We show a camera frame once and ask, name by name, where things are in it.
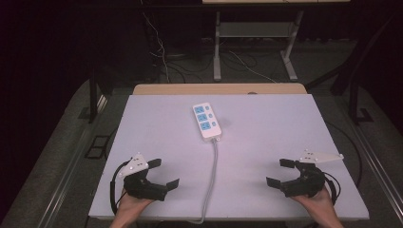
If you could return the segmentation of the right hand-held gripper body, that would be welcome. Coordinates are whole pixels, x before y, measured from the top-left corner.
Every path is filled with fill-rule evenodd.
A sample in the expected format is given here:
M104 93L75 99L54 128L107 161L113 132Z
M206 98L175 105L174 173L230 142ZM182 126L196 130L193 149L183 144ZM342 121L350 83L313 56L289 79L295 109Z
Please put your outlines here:
M305 149L302 155L295 160L299 177L281 183L280 190L286 197L307 195L309 198L316 195L325 184L331 188L331 198L337 199L341 190L336 190L335 184L327 178L327 174L317 165L324 162L335 162L344 159L342 154L313 152Z

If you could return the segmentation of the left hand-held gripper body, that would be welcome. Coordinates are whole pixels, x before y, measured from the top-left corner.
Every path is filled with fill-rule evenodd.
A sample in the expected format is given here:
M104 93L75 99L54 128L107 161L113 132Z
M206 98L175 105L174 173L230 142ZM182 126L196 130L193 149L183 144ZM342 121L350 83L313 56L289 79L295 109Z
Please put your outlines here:
M167 188L165 185L152 183L147 179L150 170L148 162L142 154L138 153L118 172L118 177L124 180L124 189L129 196L164 201Z

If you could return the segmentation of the white power strip blue sockets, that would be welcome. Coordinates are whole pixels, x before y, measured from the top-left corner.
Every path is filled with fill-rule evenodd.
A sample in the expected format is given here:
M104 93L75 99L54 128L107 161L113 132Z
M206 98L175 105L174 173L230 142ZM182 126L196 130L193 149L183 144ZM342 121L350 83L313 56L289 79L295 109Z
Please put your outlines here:
M215 112L210 103L195 104L192 106L198 128L205 142L219 141L222 131Z

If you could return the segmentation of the person's left hand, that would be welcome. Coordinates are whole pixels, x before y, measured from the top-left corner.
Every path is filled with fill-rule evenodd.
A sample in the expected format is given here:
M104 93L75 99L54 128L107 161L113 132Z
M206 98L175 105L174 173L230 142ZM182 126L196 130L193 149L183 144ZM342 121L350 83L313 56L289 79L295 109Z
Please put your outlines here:
M125 190L123 190L116 217L120 219L134 220L152 202L153 199L137 199L131 197Z

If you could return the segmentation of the person's right hand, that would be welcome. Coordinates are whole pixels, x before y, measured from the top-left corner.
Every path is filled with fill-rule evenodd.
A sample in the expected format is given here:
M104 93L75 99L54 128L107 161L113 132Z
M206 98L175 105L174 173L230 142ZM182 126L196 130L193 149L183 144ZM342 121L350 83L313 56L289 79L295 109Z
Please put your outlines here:
M325 187L311 198L295 196L292 197L292 200L300 203L317 223L327 225L337 218L331 197Z

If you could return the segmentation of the black stand leg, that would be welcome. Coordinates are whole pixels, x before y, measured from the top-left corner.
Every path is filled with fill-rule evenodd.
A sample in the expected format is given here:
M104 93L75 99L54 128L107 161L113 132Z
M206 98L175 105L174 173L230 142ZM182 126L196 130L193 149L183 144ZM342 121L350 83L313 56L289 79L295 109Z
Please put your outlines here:
M369 123L374 120L366 108L358 107L358 89L359 89L359 81L358 79L353 79L350 83L350 98L349 98L348 113L349 117L356 125L359 125L360 123Z
M95 69L89 74L89 123L92 124L98 114L98 93Z

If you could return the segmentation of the wooden table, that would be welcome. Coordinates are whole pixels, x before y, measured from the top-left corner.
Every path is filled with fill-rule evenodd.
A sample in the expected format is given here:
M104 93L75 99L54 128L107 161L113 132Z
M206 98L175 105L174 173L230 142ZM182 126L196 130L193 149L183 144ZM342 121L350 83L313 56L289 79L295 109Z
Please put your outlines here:
M302 84L152 84L136 85L134 95L306 94Z

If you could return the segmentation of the white metal stand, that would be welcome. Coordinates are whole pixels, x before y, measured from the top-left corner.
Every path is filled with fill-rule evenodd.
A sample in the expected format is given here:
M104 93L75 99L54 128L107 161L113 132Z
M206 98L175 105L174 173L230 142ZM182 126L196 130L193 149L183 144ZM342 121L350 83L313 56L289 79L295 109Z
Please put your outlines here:
M296 18L289 22L222 22L221 13L216 13L215 45L213 55L213 80L221 81L221 38L287 38L287 47L280 52L280 57L291 81L297 80L297 74L291 62L291 52L297 39L297 33L304 11L300 10Z

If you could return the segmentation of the black floor frame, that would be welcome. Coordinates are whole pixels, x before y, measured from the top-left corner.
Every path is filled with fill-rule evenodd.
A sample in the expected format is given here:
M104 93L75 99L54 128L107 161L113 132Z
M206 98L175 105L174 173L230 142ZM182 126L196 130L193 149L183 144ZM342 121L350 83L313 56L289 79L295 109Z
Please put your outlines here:
M85 158L90 160L106 159L109 140L110 137L107 135L97 135L85 153Z

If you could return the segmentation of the aluminium rail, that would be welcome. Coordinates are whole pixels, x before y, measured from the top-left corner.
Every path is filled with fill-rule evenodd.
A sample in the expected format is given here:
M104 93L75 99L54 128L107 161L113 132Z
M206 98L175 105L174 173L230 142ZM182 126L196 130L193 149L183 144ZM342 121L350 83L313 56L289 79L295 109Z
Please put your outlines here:
M401 223L401 226L403 227L403 197L394 185L390 176L387 174L380 159L375 154L375 151L372 148L369 140L365 137L361 127L354 124L352 126L352 130L354 131L354 134L363 150L363 157L371 167L377 182L379 183L389 204L392 206L395 215Z
M89 110L86 95L73 96L45 148L44 171L53 185L37 228L86 226L99 174L99 163L85 158L97 126Z

